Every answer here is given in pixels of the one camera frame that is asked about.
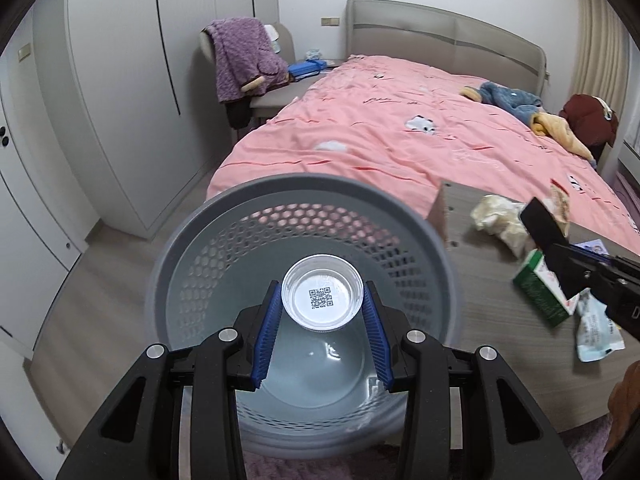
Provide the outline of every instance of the pink bedspread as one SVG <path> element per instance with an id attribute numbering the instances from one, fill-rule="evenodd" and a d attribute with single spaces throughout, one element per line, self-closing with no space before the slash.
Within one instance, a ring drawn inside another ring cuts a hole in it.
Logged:
<path id="1" fill-rule="evenodd" d="M 401 59 L 352 58 L 238 142 L 207 199 L 262 176 L 306 171 L 366 182 L 426 216 L 441 180 L 528 202 L 546 197 L 555 179 L 570 194 L 573 222 L 640 254 L 625 207 L 586 160 L 458 95 L 482 81 Z M 435 132 L 405 126 L 418 115 Z"/>

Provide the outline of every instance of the maroon jacket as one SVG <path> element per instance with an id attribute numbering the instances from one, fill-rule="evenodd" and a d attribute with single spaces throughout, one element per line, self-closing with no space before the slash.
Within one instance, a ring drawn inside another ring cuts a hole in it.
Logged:
<path id="1" fill-rule="evenodd" d="M 607 121 L 602 104 L 595 97 L 576 94 L 559 115 L 566 119 L 585 146 L 599 146 L 606 142 L 613 146 L 618 132 L 618 116 L 613 112 L 613 117 Z"/>

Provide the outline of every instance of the round white container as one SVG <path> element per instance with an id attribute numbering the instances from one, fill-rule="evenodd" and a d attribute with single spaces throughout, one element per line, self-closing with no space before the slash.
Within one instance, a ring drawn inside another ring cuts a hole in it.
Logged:
<path id="1" fill-rule="evenodd" d="M 362 306 L 358 271 L 330 254 L 298 261 L 282 280 L 282 303 L 296 323 L 314 332 L 332 332 L 346 325 Z"/>

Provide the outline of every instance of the curtain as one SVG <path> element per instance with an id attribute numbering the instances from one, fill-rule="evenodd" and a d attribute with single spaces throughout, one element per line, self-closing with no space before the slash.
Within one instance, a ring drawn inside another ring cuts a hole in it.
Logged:
<path id="1" fill-rule="evenodd" d="M 607 0 L 580 0 L 579 41 L 571 94 L 599 97 L 620 118 L 629 70 L 629 34 Z"/>

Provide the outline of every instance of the beige chair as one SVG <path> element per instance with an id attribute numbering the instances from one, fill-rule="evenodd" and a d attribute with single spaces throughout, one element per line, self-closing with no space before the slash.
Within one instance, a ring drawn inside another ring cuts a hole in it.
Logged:
<path id="1" fill-rule="evenodd" d="M 278 38 L 278 44 L 280 45 L 280 52 L 278 55 L 288 64 L 295 63 L 296 54 L 293 48 L 293 38 L 291 37 L 291 33 L 287 27 L 281 23 L 274 23 L 273 27 L 280 35 Z M 204 30 L 200 33 L 200 47 L 204 56 L 210 62 L 215 63 L 216 57 L 213 40 Z M 251 100 L 252 116 L 257 118 L 260 122 L 275 117 L 280 110 L 292 102 L 296 97 L 301 97 L 307 89 L 321 77 L 322 75 L 308 77 L 302 81 L 271 90 L 263 96 L 255 97 Z"/>

